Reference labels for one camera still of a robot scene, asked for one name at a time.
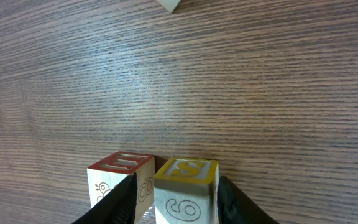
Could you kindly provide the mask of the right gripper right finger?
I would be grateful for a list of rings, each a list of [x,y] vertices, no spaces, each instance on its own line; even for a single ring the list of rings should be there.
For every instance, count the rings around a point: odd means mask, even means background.
[[[219,224],[278,224],[226,176],[217,191]]]

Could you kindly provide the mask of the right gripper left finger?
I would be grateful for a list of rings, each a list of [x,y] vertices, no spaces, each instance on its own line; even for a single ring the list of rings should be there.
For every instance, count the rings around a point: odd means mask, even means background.
[[[137,174],[133,173],[73,224],[134,224],[136,205]]]

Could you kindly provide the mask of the blue-edged block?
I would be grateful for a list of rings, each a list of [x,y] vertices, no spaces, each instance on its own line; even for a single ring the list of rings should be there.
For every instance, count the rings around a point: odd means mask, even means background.
[[[172,13],[181,0],[157,0],[169,13]]]

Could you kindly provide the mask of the red-edged block far right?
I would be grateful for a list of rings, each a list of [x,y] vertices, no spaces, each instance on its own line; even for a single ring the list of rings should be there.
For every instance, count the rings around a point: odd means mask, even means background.
[[[115,152],[87,168],[91,206],[95,206],[126,176],[137,174],[138,222],[154,202],[155,158],[150,154]]]

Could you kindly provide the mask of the yellow letter S block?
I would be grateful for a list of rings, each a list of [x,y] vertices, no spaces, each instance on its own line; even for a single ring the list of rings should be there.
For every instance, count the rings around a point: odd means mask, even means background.
[[[218,161],[170,158],[154,176],[156,223],[217,224],[218,182]]]

